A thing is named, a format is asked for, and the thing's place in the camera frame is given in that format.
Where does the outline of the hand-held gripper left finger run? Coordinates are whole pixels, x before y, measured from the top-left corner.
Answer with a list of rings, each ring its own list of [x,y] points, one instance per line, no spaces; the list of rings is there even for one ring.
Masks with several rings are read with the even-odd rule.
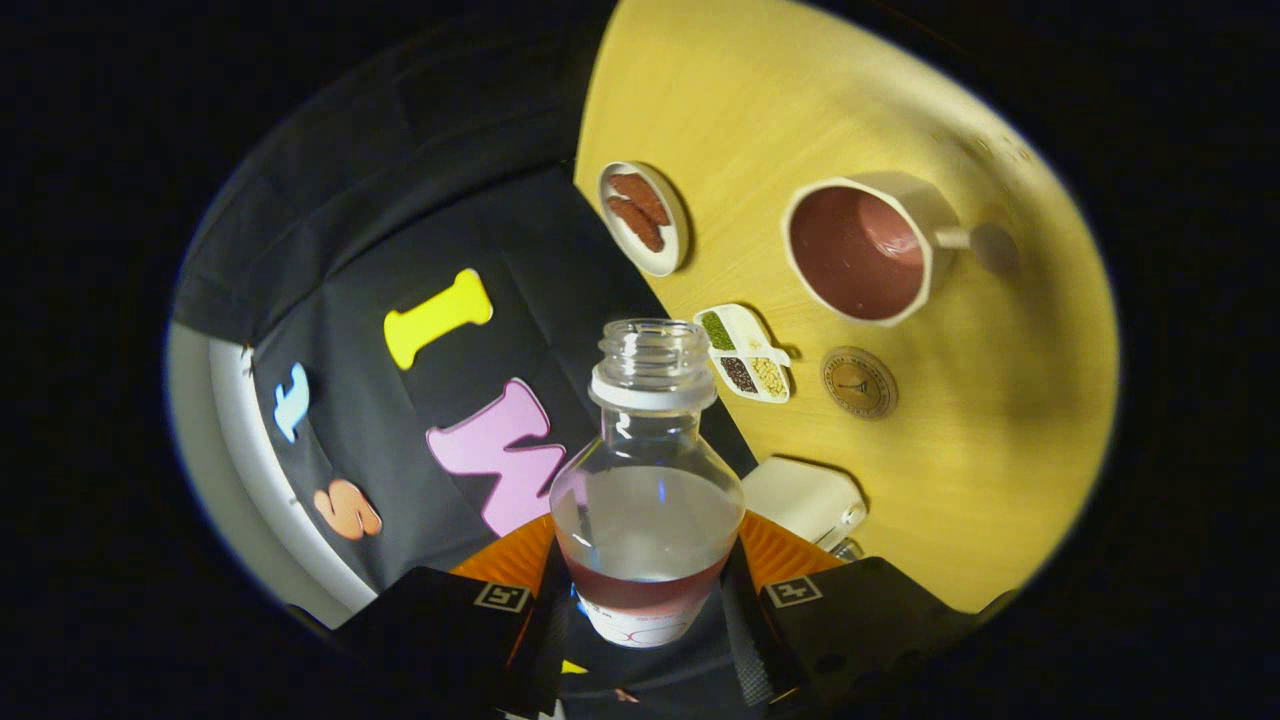
[[[570,609],[570,573],[543,515],[452,571],[407,571],[335,642],[387,687],[393,719],[549,717]]]

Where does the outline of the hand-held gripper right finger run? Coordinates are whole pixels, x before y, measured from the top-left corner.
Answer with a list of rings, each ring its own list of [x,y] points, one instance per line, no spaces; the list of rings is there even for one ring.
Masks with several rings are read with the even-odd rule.
[[[719,583],[742,697],[762,717],[832,717],[980,625],[887,560],[844,561],[756,512]]]

